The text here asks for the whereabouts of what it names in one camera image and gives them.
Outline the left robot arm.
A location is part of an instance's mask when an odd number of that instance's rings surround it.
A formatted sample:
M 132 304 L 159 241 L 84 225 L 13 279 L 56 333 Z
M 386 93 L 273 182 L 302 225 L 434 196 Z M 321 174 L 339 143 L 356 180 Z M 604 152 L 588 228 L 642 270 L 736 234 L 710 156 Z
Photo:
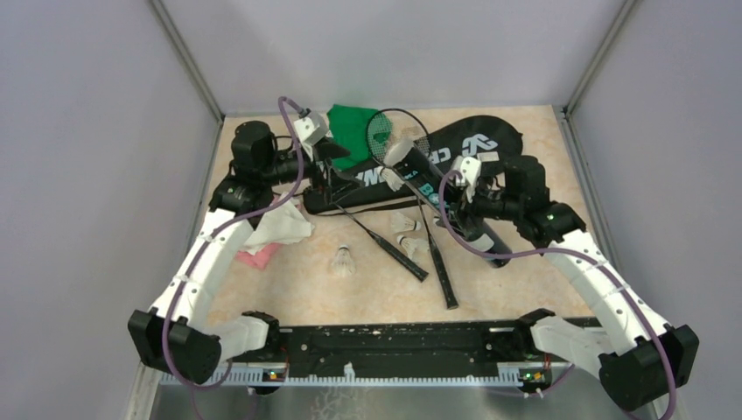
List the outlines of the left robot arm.
M 288 150 L 277 148 L 277 136 L 265 122 L 248 121 L 235 129 L 227 176 L 213 191 L 184 261 L 150 307 L 129 317 L 129 335 L 146 367 L 186 386 L 210 389 L 221 364 L 248 352 L 264 362 L 279 354 L 281 340 L 271 316 L 248 311 L 210 327 L 207 315 L 236 257 L 270 257 L 273 248 L 313 233 L 298 201 L 287 192 L 275 195 L 273 187 L 289 181 L 299 186 L 325 147 L 347 152 L 322 121 L 306 117 L 291 127 L 298 139 Z

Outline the black shuttlecock tube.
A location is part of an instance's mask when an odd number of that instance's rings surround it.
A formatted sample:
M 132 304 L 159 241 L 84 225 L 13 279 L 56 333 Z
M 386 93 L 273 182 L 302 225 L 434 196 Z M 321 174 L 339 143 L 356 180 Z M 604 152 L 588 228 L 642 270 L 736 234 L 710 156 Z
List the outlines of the black shuttlecock tube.
M 430 160 L 430 144 L 426 136 L 390 136 L 377 147 L 374 156 L 383 166 L 393 170 L 424 204 L 433 208 L 440 219 L 449 220 L 446 215 L 446 186 L 449 184 L 444 186 L 443 193 L 438 192 L 444 173 Z M 495 268 L 509 263 L 508 259 L 491 257 L 492 254 L 511 252 L 511 248 L 500 237 L 492 244 L 470 244 L 459 237 L 471 248 L 484 253 L 485 261 Z

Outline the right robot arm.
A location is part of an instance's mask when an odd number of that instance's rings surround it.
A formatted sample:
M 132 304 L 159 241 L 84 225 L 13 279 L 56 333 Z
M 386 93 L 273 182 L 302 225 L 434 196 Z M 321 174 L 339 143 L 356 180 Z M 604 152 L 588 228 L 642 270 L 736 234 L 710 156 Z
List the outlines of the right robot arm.
M 465 217 L 511 222 L 569 281 L 602 326 L 596 334 L 543 313 L 513 337 L 525 361 L 552 354 L 591 374 L 611 400 L 632 416 L 665 398 L 665 418 L 677 408 L 697 355 L 699 339 L 688 325 L 671 325 L 652 309 L 603 255 L 573 208 L 554 201 L 542 164 L 531 156 L 494 163 L 505 176 L 495 189 L 480 186 L 483 163 L 462 158 L 438 182 L 438 210 L 447 228 Z

